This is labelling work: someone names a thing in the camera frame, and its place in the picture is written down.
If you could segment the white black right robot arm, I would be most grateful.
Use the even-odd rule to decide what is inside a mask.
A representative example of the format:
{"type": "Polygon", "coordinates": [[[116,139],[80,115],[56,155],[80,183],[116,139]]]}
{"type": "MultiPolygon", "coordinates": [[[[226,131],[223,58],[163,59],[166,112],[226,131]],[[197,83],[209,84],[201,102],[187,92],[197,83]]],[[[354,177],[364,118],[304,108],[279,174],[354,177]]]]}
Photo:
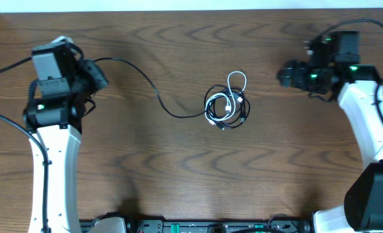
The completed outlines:
{"type": "Polygon", "coordinates": [[[377,69],[362,65],[357,31],[311,41],[308,61],[290,60],[277,73],[282,86],[310,97],[331,93],[347,116],[364,170],[340,206],[317,211],[315,232],[383,232],[383,87],[377,69]]]}

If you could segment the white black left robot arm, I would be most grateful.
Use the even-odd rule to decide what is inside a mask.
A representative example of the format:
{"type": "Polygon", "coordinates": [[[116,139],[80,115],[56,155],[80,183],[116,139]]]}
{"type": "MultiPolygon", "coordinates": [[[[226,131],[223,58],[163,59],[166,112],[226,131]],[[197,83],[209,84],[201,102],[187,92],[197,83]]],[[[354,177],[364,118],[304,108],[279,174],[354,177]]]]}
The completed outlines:
{"type": "Polygon", "coordinates": [[[77,158],[85,104],[108,80],[71,38],[33,48],[37,80],[23,111],[33,158],[29,232],[81,232],[77,209],[77,158]]]}

